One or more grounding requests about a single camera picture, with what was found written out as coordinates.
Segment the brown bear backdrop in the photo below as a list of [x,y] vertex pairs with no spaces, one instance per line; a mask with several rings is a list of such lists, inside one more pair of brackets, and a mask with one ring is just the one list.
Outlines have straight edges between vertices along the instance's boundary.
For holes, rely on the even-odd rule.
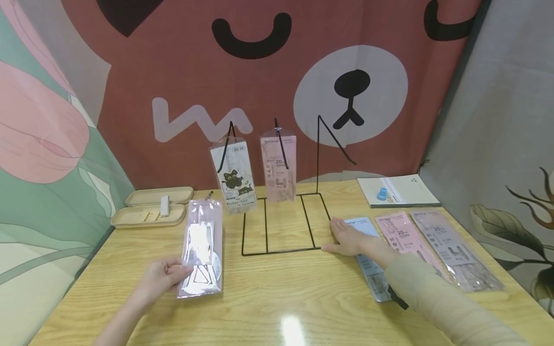
[[479,0],[63,0],[111,65],[98,129],[137,189],[214,188],[229,121],[264,183],[260,136],[297,135],[297,177],[414,173]]

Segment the gray curtain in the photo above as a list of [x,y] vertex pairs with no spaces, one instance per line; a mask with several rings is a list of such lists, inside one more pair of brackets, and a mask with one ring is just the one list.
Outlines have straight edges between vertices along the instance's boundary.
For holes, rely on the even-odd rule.
[[554,2],[493,0],[421,175],[554,312]]

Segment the wooden table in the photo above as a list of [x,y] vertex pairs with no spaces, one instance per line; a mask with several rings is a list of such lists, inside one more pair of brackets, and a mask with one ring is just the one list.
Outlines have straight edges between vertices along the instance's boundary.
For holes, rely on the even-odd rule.
[[[299,185],[299,193],[314,184]],[[373,217],[355,180],[321,183],[332,216]],[[264,188],[257,189],[258,196]],[[195,192],[203,199],[207,191]],[[220,192],[214,198],[221,199]],[[314,242],[331,241],[319,196],[304,197]],[[446,212],[506,285],[508,294],[472,298],[532,345],[551,345],[554,321]],[[269,250],[311,246],[301,200],[269,204]],[[144,316],[129,345],[445,345],[446,337],[413,311],[378,304],[353,257],[320,250],[243,257],[243,216],[224,217],[223,294],[176,300],[167,294]],[[52,313],[31,345],[90,345],[134,289],[150,261],[180,255],[184,226],[117,229]],[[247,214],[245,252],[265,251],[263,202]]]

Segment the blue object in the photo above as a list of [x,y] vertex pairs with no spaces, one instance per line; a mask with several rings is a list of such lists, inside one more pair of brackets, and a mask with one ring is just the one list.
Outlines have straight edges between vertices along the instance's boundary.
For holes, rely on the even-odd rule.
[[387,200],[387,188],[381,188],[379,193],[377,194],[378,200]]

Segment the beige pencil case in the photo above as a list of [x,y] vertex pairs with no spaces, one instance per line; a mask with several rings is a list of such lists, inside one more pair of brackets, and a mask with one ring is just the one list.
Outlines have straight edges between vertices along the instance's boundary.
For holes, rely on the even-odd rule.
[[119,210],[111,225],[117,228],[174,226],[184,220],[191,187],[137,190],[125,200],[127,208]]
[[192,198],[194,190],[191,187],[162,188],[137,190],[125,200],[127,206],[138,206],[148,204],[160,204],[163,196],[169,196],[170,204],[186,204]]

